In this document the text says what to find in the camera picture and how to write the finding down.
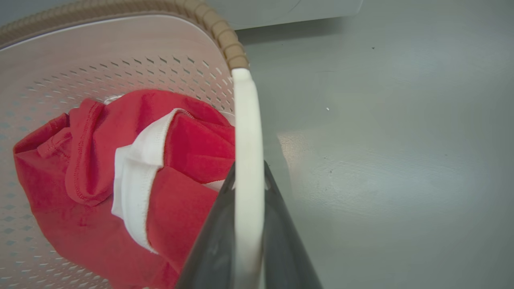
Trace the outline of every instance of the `white strap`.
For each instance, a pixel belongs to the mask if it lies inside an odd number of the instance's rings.
[[[164,143],[175,115],[174,109],[146,127],[131,145],[116,149],[114,157],[114,199],[111,213],[123,219],[128,233],[142,247],[157,253],[146,236],[146,217],[155,175],[164,166]],[[219,192],[224,180],[204,186]]]

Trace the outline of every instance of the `perforated basket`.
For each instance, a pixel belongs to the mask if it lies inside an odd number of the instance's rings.
[[[235,114],[236,275],[260,268],[264,217],[257,93],[235,32],[198,0],[81,1],[0,28],[0,287],[107,288],[39,230],[12,147],[84,98],[152,88]]]

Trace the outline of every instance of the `gray floor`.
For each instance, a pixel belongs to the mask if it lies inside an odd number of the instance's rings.
[[[325,288],[514,287],[513,1],[364,0],[238,34]]]

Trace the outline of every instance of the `beige ribbed tube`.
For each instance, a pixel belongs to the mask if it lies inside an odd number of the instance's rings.
[[[230,70],[248,68],[248,59],[234,30],[200,0],[81,0],[0,27],[0,49],[67,27],[149,14],[174,15],[196,23],[217,43]]]

